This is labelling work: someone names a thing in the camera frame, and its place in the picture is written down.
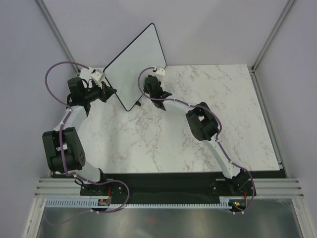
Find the white whiteboard black frame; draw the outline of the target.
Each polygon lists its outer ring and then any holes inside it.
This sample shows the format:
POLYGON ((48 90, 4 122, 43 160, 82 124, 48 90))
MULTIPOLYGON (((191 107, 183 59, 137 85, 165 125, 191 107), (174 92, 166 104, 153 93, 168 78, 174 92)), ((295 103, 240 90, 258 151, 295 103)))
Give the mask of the white whiteboard black frame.
POLYGON ((109 85, 116 89, 116 96, 128 112, 142 97, 138 82, 142 70, 157 66, 166 68, 166 59, 156 26, 149 24, 127 47, 124 48, 104 69, 109 85))

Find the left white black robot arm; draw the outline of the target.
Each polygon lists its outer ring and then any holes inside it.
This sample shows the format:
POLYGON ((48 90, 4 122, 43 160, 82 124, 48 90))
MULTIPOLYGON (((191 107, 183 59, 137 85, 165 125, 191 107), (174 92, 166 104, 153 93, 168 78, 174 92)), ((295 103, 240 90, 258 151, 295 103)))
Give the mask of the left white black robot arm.
POLYGON ((106 102, 116 89, 92 82, 91 87, 85 87, 86 80, 75 77, 68 80, 70 94, 67 97, 65 116, 53 130, 43 133, 47 164, 51 172, 68 177, 78 178, 91 184, 91 190, 97 195, 108 191, 108 182, 103 180, 100 168, 86 161, 86 154, 78 136, 81 124, 88 117, 91 103, 95 100, 106 102))

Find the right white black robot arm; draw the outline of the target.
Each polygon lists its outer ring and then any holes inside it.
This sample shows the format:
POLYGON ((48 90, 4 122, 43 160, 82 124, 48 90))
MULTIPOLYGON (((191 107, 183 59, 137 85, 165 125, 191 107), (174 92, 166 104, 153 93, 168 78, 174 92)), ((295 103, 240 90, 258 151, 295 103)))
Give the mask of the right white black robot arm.
POLYGON ((209 148, 218 162, 226 179, 226 190, 231 195, 239 195, 242 191, 249 195, 255 193, 250 173, 233 162, 221 144, 221 123, 206 103, 190 105, 173 98, 171 93, 163 91, 161 82, 152 75, 146 77, 143 93, 158 109, 186 117, 192 135, 209 148))

